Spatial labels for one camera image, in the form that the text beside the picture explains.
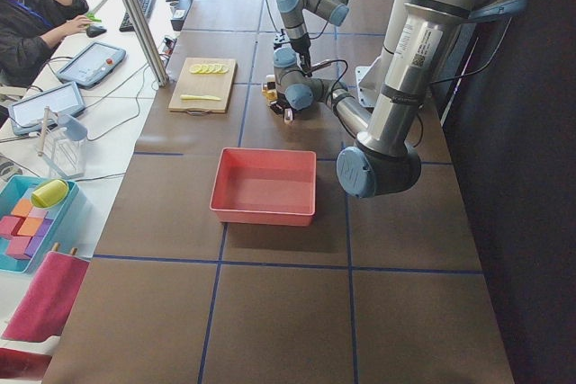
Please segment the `beige hand brush black bristles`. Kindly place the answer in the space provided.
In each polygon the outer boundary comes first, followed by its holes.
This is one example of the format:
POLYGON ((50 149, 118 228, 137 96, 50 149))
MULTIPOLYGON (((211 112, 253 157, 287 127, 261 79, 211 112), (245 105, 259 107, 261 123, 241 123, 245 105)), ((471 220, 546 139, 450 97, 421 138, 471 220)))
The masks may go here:
POLYGON ((276 90, 276 82, 275 82, 275 76, 274 75, 267 75, 265 77, 265 80, 266 81, 262 84, 262 91, 263 90, 276 90))

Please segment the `pink plastic bin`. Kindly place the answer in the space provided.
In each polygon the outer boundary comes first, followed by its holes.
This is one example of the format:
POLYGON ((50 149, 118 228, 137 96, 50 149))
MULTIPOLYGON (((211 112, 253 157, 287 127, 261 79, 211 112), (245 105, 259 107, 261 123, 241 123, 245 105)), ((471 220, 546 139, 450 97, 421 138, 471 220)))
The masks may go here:
POLYGON ((312 151, 225 147, 210 209, 222 222, 307 227, 316 212, 312 151))

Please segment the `wooden cutting board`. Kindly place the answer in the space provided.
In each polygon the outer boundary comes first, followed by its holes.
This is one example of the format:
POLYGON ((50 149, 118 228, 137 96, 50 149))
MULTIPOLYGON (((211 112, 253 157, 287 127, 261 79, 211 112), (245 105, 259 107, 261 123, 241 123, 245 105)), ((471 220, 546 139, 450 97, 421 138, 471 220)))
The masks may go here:
POLYGON ((225 113, 229 105, 236 66, 237 62, 233 58, 187 58, 176 81, 168 110, 225 113), (191 74, 189 68, 194 64, 224 64, 228 66, 229 71, 226 74, 191 74), (180 94, 215 95, 219 96, 221 101, 181 101, 180 94))

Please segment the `yellow-green plastic knife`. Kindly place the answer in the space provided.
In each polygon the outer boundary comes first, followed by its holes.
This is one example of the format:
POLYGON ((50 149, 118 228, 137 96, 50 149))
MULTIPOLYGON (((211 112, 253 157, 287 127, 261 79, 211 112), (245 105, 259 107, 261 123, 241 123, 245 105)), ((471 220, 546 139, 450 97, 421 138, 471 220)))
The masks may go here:
POLYGON ((179 96, 181 101, 221 101, 219 96, 215 95, 194 95, 194 94, 180 94, 179 96))

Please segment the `far teach pendant tablet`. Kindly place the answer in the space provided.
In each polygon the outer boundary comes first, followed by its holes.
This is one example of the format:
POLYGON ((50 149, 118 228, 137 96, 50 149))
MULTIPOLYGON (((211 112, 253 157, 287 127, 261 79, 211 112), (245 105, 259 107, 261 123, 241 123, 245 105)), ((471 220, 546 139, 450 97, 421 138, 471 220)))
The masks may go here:
POLYGON ((125 59, 126 50, 94 41, 56 72, 61 83, 90 89, 102 82, 125 59))

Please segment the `teach pendant tablet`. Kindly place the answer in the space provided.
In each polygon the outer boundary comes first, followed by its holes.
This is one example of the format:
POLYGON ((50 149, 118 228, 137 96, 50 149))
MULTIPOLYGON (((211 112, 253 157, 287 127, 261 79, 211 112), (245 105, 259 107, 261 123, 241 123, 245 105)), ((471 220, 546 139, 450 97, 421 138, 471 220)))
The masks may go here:
POLYGON ((56 114, 77 116, 86 104, 75 82, 25 97, 8 108, 13 133, 23 136, 39 131, 46 108, 56 114))
POLYGON ((94 41, 56 72, 61 83, 90 89, 102 82, 125 59, 126 50, 94 41))

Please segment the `near teach pendant tablet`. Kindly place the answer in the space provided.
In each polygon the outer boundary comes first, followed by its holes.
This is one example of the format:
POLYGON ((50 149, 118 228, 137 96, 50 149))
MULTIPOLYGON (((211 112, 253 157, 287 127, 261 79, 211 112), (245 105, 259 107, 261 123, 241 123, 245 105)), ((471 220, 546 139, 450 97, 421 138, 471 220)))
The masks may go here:
POLYGON ((56 114, 77 116, 86 104, 75 82, 25 97, 8 108, 13 133, 23 136, 39 131, 46 108, 56 114))

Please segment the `seated person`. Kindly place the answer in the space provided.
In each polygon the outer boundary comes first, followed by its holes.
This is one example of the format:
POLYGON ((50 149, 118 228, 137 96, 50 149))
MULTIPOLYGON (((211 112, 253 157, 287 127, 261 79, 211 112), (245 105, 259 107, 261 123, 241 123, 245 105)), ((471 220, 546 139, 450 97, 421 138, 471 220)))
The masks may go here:
POLYGON ((32 85, 59 44, 93 23, 86 0, 1 0, 1 83, 32 85))

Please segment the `teal tray with blocks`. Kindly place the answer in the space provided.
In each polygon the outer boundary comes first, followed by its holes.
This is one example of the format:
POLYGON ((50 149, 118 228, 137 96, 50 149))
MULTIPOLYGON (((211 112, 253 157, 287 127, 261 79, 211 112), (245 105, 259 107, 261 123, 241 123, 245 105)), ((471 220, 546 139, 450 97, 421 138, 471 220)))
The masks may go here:
POLYGON ((86 197, 75 182, 67 195, 47 209, 32 204, 42 178, 16 175, 1 191, 1 270, 34 271, 54 245, 66 252, 77 245, 86 215, 86 197))

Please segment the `pink cloth roll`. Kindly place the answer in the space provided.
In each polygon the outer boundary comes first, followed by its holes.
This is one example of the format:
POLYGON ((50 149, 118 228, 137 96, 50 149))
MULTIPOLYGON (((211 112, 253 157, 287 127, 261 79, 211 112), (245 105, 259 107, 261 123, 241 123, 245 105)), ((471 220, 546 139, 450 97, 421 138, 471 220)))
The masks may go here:
POLYGON ((48 252, 2 338, 42 343, 52 336, 60 336, 88 267, 87 260, 75 255, 48 252))

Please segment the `aluminium frame post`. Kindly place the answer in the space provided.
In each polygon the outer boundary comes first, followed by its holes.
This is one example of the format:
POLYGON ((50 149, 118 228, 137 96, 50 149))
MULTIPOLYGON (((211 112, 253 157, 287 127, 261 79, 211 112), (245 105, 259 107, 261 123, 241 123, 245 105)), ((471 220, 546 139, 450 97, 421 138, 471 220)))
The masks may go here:
POLYGON ((141 11, 140 3, 138 0, 122 0, 122 2, 129 13, 139 44, 156 78, 157 85, 163 87, 168 83, 169 77, 162 58, 158 53, 157 45, 152 37, 148 21, 141 11))

